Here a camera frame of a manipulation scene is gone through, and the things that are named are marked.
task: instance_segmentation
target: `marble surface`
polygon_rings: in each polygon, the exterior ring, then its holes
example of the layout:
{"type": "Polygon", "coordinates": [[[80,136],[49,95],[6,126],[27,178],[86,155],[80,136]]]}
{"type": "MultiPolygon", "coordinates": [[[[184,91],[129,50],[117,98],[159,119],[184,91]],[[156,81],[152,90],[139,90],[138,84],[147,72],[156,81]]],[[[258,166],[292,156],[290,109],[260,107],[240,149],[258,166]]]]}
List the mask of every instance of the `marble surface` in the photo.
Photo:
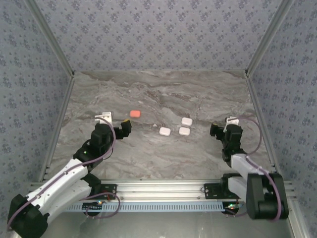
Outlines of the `marble surface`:
{"type": "MultiPolygon", "coordinates": [[[[94,116],[114,112],[114,126],[131,119],[129,137],[117,141],[113,155],[93,174],[101,179],[218,179],[233,171],[221,158],[222,144],[209,136],[212,122],[225,117],[255,118],[245,79],[222,71],[77,72],[48,177],[60,170],[94,129],[94,116]],[[182,117],[193,119],[189,136],[178,130],[182,117]],[[169,137],[159,128],[171,129],[169,137]]],[[[240,121],[242,148],[251,151],[259,141],[256,125],[240,121]]],[[[252,157],[270,168],[265,145],[252,157]]]]}

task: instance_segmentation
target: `blue patterned wall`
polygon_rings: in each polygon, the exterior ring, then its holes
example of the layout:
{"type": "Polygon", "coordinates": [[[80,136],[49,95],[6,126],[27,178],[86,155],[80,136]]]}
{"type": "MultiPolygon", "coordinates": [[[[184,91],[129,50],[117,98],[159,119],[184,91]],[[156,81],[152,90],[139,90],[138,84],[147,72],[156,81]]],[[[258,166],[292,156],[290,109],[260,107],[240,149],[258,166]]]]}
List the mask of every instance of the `blue patterned wall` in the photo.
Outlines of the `blue patterned wall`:
{"type": "Polygon", "coordinates": [[[252,76],[285,179],[317,237],[317,2],[297,0],[252,76]]]}
{"type": "Polygon", "coordinates": [[[280,0],[36,0],[76,71],[245,69],[280,0]]]}
{"type": "Polygon", "coordinates": [[[23,0],[0,1],[0,237],[11,199],[38,179],[68,76],[23,0]]]}

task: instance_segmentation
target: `white cube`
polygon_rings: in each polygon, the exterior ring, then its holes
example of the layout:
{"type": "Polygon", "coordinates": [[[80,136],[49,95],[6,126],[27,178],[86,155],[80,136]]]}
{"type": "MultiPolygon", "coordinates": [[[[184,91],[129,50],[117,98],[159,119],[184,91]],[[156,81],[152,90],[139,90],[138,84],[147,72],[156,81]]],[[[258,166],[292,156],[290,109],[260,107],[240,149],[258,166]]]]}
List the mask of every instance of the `white cube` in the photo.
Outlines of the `white cube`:
{"type": "Polygon", "coordinates": [[[159,129],[159,134],[160,135],[165,135],[165,136],[169,136],[170,135],[170,129],[166,128],[166,127],[161,127],[159,129]]]}
{"type": "Polygon", "coordinates": [[[190,129],[186,127],[181,127],[179,129],[179,134],[180,135],[189,135],[190,134],[190,129]]]}
{"type": "Polygon", "coordinates": [[[190,118],[182,118],[182,125],[191,126],[193,124],[193,120],[190,118]]]}

